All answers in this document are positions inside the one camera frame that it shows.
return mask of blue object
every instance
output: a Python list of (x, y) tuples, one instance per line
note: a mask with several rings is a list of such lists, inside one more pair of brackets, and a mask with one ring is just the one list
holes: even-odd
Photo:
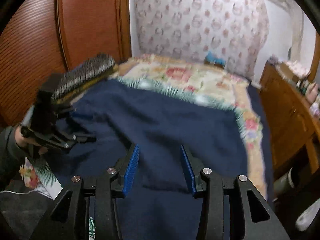
[(134, 150), (132, 152), (132, 155), (128, 164), (128, 168), (124, 175), (124, 185), (122, 190), (124, 196), (127, 196), (130, 189), (132, 188), (133, 179), (138, 168), (139, 155), (140, 155), (140, 149), (139, 149), (139, 146), (136, 145), (134, 147)]
[[(270, 195), (273, 173), (267, 122), (257, 91), (248, 91), (264, 125), (262, 149)], [(231, 111), (128, 88), (116, 80), (97, 83), (74, 107), (73, 119), (94, 132), (97, 142), (75, 145), (68, 155), (46, 154), (62, 186), (74, 175), (97, 176), (114, 165), (126, 155), (125, 137), (139, 145), (130, 194), (117, 199), (124, 239), (196, 239), (202, 199), (189, 194), (180, 159), (182, 144), (222, 176), (247, 174), (246, 150)], [(66, 131), (74, 129), (65, 120), (57, 125)]]
[(188, 156), (183, 148), (183, 146), (180, 146), (181, 151), (181, 166), (183, 169), (183, 174), (186, 179), (187, 187), (189, 192), (192, 196), (196, 194), (196, 183), (195, 183), (195, 175), (193, 173), (193, 170), (190, 165), (190, 161), (188, 159)]
[(223, 65), (223, 66), (225, 66), (225, 64), (226, 64), (225, 60), (223, 60), (222, 58), (217, 58), (214, 54), (212, 54), (211, 51), (208, 52), (208, 54), (205, 58), (210, 63), (217, 63), (217, 64)]

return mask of floral wallpaper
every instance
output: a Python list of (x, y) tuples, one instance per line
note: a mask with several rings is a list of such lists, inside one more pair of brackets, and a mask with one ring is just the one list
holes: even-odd
[(211, 51), (249, 79), (269, 32), (264, 0), (135, 0), (135, 14), (142, 53), (203, 62)]

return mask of metal screw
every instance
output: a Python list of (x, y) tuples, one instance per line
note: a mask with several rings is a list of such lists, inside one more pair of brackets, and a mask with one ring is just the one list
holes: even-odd
[(202, 170), (202, 172), (203, 172), (204, 174), (211, 174), (212, 170), (209, 169), (209, 168), (204, 168), (204, 169)]
[(108, 170), (107, 170), (107, 173), (108, 174), (115, 174), (116, 173), (116, 169), (115, 168), (109, 168)]
[(248, 178), (245, 175), (239, 175), (239, 180), (241, 180), (242, 182), (245, 182), (248, 180)]
[(76, 175), (71, 178), (72, 182), (78, 182), (80, 180), (80, 176)]

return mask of blue gripper pad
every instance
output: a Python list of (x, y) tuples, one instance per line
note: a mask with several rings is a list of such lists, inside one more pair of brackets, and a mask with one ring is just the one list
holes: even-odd
[(180, 146), (180, 151), (181, 151), (181, 166), (183, 169), (184, 177), (186, 179), (187, 187), (191, 195), (194, 197), (197, 192), (195, 175), (193, 173), (190, 161), (188, 159), (186, 150), (183, 145)]
[(132, 188), (133, 179), (137, 171), (139, 161), (140, 149), (138, 145), (135, 145), (130, 161), (128, 163), (127, 170), (124, 175), (124, 185), (122, 193), (126, 196)]

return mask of white wall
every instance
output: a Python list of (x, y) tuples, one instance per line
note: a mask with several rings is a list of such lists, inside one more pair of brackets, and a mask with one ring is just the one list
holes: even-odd
[(317, 70), (317, 74), (316, 74), (316, 76), (315, 76), (314, 81), (315, 81), (317, 84), (320, 84), (320, 62), (319, 62), (319, 65), (318, 65), (318, 70)]
[(130, 33), (131, 33), (131, 53), (132, 57), (139, 57), (141, 51), (139, 49), (139, 41), (137, 35), (137, 23), (134, 12), (134, 0), (129, 0), (129, 11), (130, 11)]
[(313, 54), (315, 52), (316, 45), (316, 29), (313, 24), (310, 22), (308, 16), (303, 14), (303, 36), (301, 43), (301, 56), (300, 62), (307, 69), (310, 69)]
[(279, 59), (287, 60), (288, 51), (292, 45), (292, 24), (291, 17), (281, 7), (264, 0), (269, 17), (269, 35), (266, 43), (258, 54), (254, 68), (254, 81), (259, 82), (264, 66), (268, 58), (275, 54)]

